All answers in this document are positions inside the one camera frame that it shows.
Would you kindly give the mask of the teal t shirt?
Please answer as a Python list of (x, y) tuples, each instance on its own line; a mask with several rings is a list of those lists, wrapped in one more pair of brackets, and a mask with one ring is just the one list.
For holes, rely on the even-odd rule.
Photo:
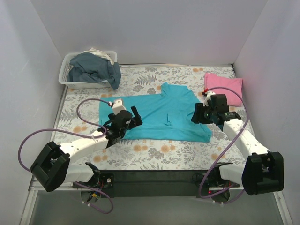
[(208, 126), (191, 121), (199, 100), (186, 86), (165, 82), (160, 94), (121, 96), (120, 99), (128, 111), (135, 106), (143, 122), (127, 131), (124, 139), (210, 142), (212, 132)]

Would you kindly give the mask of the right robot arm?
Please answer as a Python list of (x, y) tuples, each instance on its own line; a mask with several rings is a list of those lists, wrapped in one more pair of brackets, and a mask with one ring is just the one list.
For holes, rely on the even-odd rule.
[(241, 185), (248, 195), (281, 191), (284, 188), (284, 159), (272, 152), (246, 130), (246, 123), (236, 112), (231, 112), (225, 94), (206, 92), (204, 103), (195, 105), (191, 121), (195, 124), (215, 124), (236, 145), (246, 163), (214, 163), (204, 175), (201, 186), (214, 183)]

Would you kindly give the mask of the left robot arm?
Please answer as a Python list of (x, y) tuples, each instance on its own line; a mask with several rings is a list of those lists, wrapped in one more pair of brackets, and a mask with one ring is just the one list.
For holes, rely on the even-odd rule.
[(75, 187), (86, 185), (94, 188), (101, 182), (101, 171), (91, 162), (76, 165), (75, 161), (98, 150), (105, 150), (118, 143), (126, 134), (142, 125), (142, 118), (135, 106), (127, 111), (120, 106), (109, 114), (102, 128), (88, 138), (56, 144), (47, 143), (30, 167), (47, 192), (52, 192), (63, 183), (72, 182)]

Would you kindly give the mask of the folded pink t shirt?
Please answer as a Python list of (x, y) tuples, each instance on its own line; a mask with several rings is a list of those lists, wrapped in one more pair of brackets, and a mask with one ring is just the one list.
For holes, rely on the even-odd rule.
[(242, 97), (242, 83), (241, 78), (226, 78), (213, 73), (206, 73), (204, 76), (205, 89), (215, 88), (212, 91), (216, 94), (225, 94), (227, 104), (232, 106), (242, 106), (240, 98), (230, 91), (232, 90)]

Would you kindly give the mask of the grey-blue t shirt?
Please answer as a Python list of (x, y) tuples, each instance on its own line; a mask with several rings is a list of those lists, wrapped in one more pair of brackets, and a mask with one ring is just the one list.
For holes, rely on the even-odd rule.
[(68, 82), (100, 83), (108, 81), (116, 90), (121, 81), (121, 71), (117, 62), (111, 63), (89, 52), (81, 53), (71, 59)]

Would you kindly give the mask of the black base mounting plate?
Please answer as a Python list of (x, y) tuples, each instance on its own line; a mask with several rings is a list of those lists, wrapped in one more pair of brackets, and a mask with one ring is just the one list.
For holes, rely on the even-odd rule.
[(103, 170), (93, 188), (110, 197), (199, 196), (205, 170)]

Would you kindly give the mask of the white plastic laundry basket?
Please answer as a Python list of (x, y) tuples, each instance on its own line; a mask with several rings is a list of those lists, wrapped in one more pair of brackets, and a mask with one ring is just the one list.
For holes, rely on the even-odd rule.
[(109, 88), (108, 81), (102, 81), (100, 83), (86, 83), (86, 82), (68, 82), (69, 71), (73, 67), (70, 65), (70, 61), (80, 54), (79, 52), (68, 53), (62, 61), (58, 81), (60, 84), (66, 85), (71, 89), (92, 89), (92, 88)]

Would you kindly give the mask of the cream t shirt in basket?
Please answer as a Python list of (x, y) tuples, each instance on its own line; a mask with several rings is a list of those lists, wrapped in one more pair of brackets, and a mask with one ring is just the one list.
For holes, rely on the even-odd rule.
[(100, 58), (102, 61), (108, 62), (109, 65), (118, 65), (119, 63), (117, 62), (117, 53), (114, 51), (101, 51), (99, 49), (95, 48), (90, 48), (89, 50), (83, 51), (81, 53), (89, 53), (93, 54), (94, 56)]

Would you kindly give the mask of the aluminium frame rail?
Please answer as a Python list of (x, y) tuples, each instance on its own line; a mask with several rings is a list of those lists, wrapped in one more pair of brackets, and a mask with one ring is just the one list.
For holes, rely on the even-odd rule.
[(106, 170), (88, 182), (34, 178), (23, 225), (291, 225), (282, 193), (250, 196), (203, 170)]

